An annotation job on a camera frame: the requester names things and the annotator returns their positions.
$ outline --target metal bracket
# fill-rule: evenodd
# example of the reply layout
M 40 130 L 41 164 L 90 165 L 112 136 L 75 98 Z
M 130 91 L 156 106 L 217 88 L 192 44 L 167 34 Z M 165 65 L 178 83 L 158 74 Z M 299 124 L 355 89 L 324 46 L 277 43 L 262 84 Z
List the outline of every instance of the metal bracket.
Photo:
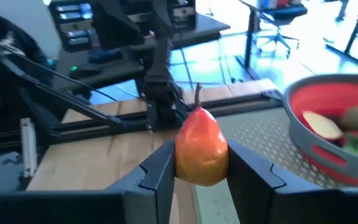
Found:
M 281 101 L 283 98 L 283 94 L 278 90 L 265 91 L 262 93 L 262 95 L 278 101 Z
M 22 156 L 24 165 L 24 178 L 33 177 L 37 170 L 37 139 L 35 137 L 34 123 L 30 118 L 20 120 L 22 137 Z

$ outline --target wooden table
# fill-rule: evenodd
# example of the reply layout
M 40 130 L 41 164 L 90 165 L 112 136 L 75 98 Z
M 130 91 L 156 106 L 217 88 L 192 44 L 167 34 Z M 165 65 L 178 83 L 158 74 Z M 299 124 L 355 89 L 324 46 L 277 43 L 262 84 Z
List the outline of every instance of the wooden table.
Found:
M 211 101 L 246 96 L 277 87 L 268 79 L 218 88 L 202 89 L 200 100 Z M 186 103 L 194 102 L 194 93 L 185 92 Z M 137 99 L 94 105 L 108 114 L 129 114 L 146 110 Z M 89 119 L 68 111 L 64 123 Z M 165 141 L 174 139 L 177 131 L 137 132 L 69 142 L 51 146 L 27 190 L 96 190 L 105 189 L 140 164 Z M 197 223 L 193 186 L 176 180 L 170 223 Z

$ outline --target table leg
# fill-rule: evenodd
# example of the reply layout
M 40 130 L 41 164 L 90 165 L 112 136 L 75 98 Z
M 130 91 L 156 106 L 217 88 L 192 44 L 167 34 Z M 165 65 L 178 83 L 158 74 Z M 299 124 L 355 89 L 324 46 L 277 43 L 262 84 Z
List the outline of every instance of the table leg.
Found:
M 353 41 L 356 38 L 357 33 L 358 33 L 358 20 L 357 20 L 355 28 L 353 29 L 351 37 L 350 37 L 350 39 L 349 39 L 349 41 L 347 43 L 345 51 L 339 50 L 335 46 L 332 46 L 332 45 L 329 45 L 329 44 L 326 44 L 326 48 L 331 50 L 331 51 L 333 51 L 336 54 L 343 55 L 347 59 L 352 60 L 354 63 L 358 64 L 358 58 L 353 57 L 351 55 L 351 53 L 350 53 L 351 47 L 353 45 Z
M 347 8 L 347 3 L 349 3 L 349 0 L 341 0 L 342 6 L 341 10 L 339 11 L 338 17 L 335 19 L 336 21 L 342 21 L 343 17 L 345 16 L 345 11 Z
M 251 58 L 251 48 L 252 48 L 252 34 L 255 31 L 255 20 L 256 20 L 256 11 L 251 9 L 249 14 L 248 21 L 248 31 L 247 31 L 247 40 L 246 40 L 246 54 L 245 57 L 238 55 L 236 56 L 237 61 L 245 68 L 251 79 L 259 80 L 259 76 L 251 69 L 250 67 L 250 58 Z

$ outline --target pear stem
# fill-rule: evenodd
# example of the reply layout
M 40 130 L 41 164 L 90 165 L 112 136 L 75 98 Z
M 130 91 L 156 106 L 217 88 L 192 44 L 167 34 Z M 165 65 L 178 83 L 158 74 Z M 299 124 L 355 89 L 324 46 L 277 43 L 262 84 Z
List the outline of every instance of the pear stem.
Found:
M 197 106 L 201 106 L 201 102 L 200 102 L 200 90 L 203 86 L 200 83 L 197 83 L 197 87 L 196 87 L 196 94 L 194 97 L 194 105 Z

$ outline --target red pear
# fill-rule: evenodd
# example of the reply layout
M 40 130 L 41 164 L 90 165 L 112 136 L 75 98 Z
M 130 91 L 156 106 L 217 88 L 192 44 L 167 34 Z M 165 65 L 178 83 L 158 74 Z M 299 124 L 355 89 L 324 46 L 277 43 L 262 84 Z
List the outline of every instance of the red pear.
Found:
M 195 93 L 195 110 L 175 139 L 176 177 L 191 184 L 211 186 L 227 176 L 229 151 L 218 122 L 201 107 L 201 85 Z

